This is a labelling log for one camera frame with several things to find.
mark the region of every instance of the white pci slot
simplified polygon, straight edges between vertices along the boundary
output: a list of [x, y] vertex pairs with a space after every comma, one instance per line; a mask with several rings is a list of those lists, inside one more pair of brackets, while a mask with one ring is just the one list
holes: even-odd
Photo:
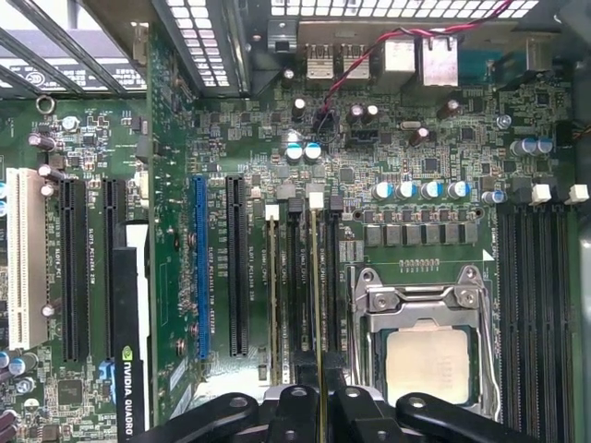
[[9, 349], [47, 341], [45, 184], [32, 169], [6, 169]]

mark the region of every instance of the pcie slot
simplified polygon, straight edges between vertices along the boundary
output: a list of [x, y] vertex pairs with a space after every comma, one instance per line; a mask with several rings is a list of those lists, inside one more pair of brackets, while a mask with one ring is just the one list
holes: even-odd
[[89, 353], [86, 184], [67, 179], [59, 188], [64, 360], [84, 361]]
[[568, 214], [499, 209], [502, 408], [540, 441], [573, 440]]
[[199, 358], [204, 360], [210, 355], [207, 179], [203, 175], [195, 175], [192, 181], [195, 193], [195, 280], [199, 313]]
[[341, 318], [342, 309], [339, 306], [339, 226], [341, 216], [339, 212], [326, 210], [326, 306], [328, 319], [329, 351], [341, 349]]
[[244, 177], [225, 179], [230, 355], [248, 354], [247, 203]]
[[9, 204], [8, 347], [28, 350], [47, 340], [44, 180], [31, 169], [6, 169]]
[[127, 217], [127, 194], [125, 180], [103, 179], [104, 217], [104, 281], [106, 357], [115, 358], [115, 290], [113, 284], [113, 249], [119, 222]]

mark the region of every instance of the blue pcie slot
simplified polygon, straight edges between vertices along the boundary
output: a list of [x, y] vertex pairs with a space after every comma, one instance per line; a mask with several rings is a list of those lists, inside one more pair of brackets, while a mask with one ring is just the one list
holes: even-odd
[[207, 179], [193, 176], [195, 189], [195, 280], [199, 312], [199, 358], [210, 354], [210, 273], [208, 263]]

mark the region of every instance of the red wire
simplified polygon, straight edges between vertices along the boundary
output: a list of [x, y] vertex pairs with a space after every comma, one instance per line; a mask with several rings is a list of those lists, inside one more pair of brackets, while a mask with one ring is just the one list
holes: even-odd
[[[443, 32], [446, 33], [455, 33], [455, 32], [460, 32], [463, 30], [472, 30], [474, 28], [477, 28], [478, 26], [480, 26], [482, 23], [484, 23], [485, 21], [497, 18], [500, 14], [502, 14], [505, 10], [507, 10], [507, 8], [509, 7], [509, 5], [513, 2], [513, 0], [504, 0], [493, 12], [490, 16], [486, 17], [486, 18], [481, 18], [478, 20], [474, 20], [472, 22], [469, 23], [460, 23], [457, 25], [451, 25], [448, 28], [445, 28], [443, 30]], [[412, 30], [408, 30], [409, 33], [412, 33], [414, 35], [418, 35], [418, 36], [422, 36], [422, 37], [436, 37], [437, 34], [434, 34], [432, 32], [429, 32], [428, 30], [420, 30], [420, 29], [412, 29]], [[379, 38], [376, 40], [376, 42], [374, 43], [374, 46], [378, 45], [379, 43], [385, 42], [386, 40], [391, 39], [392, 37], [398, 37], [400, 35], [404, 35], [404, 32], [402, 32], [401, 30], [397, 30], [394, 32], [386, 32], [385, 34], [382, 34], [379, 36]], [[359, 58], [357, 58], [355, 60], [355, 62], [353, 62], [351, 64], [351, 66], [349, 66], [348, 71], [349, 73], [351, 73], [353, 70], [355, 70], [359, 65], [361, 65], [364, 60], [366, 60], [371, 54], [373, 53], [373, 50], [366, 52], [365, 54], [361, 55]], [[337, 80], [329, 89], [328, 94], [326, 95], [326, 98], [324, 99], [324, 111], [328, 111], [329, 108], [329, 99], [332, 95], [334, 95], [334, 93], [341, 88], [341, 86], [346, 82], [347, 80], [347, 76], [343, 76], [342, 78], [340, 78], [339, 80]]]

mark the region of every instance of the capacitor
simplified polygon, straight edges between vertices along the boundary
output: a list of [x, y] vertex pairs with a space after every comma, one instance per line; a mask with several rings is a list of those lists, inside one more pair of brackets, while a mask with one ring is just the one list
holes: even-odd
[[35, 366], [39, 363], [37, 355], [34, 353], [24, 353], [20, 357], [13, 358], [8, 365], [10, 374], [15, 377], [22, 376], [23, 374], [32, 371]]
[[380, 182], [371, 187], [371, 195], [376, 200], [385, 200], [392, 196], [394, 192], [394, 186], [388, 182]]
[[35, 389], [35, 380], [31, 377], [21, 378], [16, 384], [15, 388], [19, 394], [28, 394]]
[[293, 69], [285, 69], [281, 77], [282, 88], [289, 90], [294, 85], [294, 78], [296, 78], [296, 73], [293, 71]]
[[292, 118], [296, 121], [301, 121], [306, 111], [306, 102], [304, 99], [295, 99], [292, 106]]
[[62, 128], [66, 132], [76, 132], [78, 130], [78, 126], [80, 125], [80, 121], [77, 117], [73, 115], [69, 115], [68, 117], [64, 117], [62, 120]]
[[460, 112], [460, 103], [457, 100], [448, 100], [441, 108], [437, 111], [437, 118], [445, 120], [446, 118], [453, 117]]
[[395, 193], [398, 198], [407, 199], [412, 197], [416, 192], [413, 182], [402, 182], [396, 187]]
[[285, 157], [287, 161], [290, 163], [297, 163], [302, 159], [302, 154], [304, 150], [299, 145], [299, 143], [288, 143], [287, 149], [285, 150]]
[[437, 198], [441, 195], [441, 190], [443, 186], [441, 183], [437, 182], [428, 182], [421, 186], [421, 196], [423, 198], [427, 198], [431, 200], [432, 198]]
[[347, 116], [345, 117], [347, 123], [349, 125], [352, 125], [353, 123], [357, 123], [361, 117], [363, 116], [363, 106], [359, 105], [359, 104], [354, 104], [353, 106], [351, 106], [349, 108], [349, 112], [347, 113]]
[[46, 136], [42, 136], [41, 134], [37, 134], [36, 132], [33, 132], [29, 135], [29, 144], [32, 147], [39, 148], [45, 152], [51, 152], [52, 150], [55, 150], [55, 147], [57, 146], [55, 140]]
[[374, 119], [378, 116], [379, 113], [380, 110], [378, 109], [378, 106], [376, 106], [375, 104], [366, 106], [366, 108], [363, 110], [361, 123], [363, 123], [364, 125], [369, 125], [371, 122], [374, 121]]
[[320, 155], [322, 155], [322, 148], [318, 143], [308, 143], [304, 148], [304, 157], [309, 162], [316, 162], [320, 158]]
[[534, 155], [548, 155], [554, 149], [554, 143], [550, 138], [539, 138], [536, 143]]
[[524, 138], [516, 140], [511, 144], [511, 152], [518, 156], [533, 155], [536, 151], [537, 143], [533, 138]]
[[41, 186], [41, 195], [49, 198], [57, 194], [57, 187], [55, 187], [52, 183], [46, 183], [45, 185]]
[[454, 200], [465, 198], [470, 194], [470, 185], [465, 181], [453, 182], [447, 186], [447, 194]]
[[66, 178], [65, 174], [60, 173], [56, 169], [52, 168], [49, 164], [42, 164], [37, 170], [37, 173], [45, 180], [51, 180], [52, 182], [56, 183]]
[[410, 138], [408, 139], [408, 144], [413, 148], [417, 147], [425, 140], [428, 139], [428, 129], [425, 127], [420, 127], [416, 131], [411, 134]]
[[0, 352], [0, 369], [6, 369], [10, 364], [10, 360], [19, 356], [19, 351], [5, 350]]
[[47, 303], [41, 308], [41, 315], [45, 318], [51, 318], [61, 310], [61, 307], [61, 300], [55, 300], [52, 303]]
[[488, 205], [498, 205], [507, 199], [504, 191], [487, 191], [482, 193], [482, 201]]

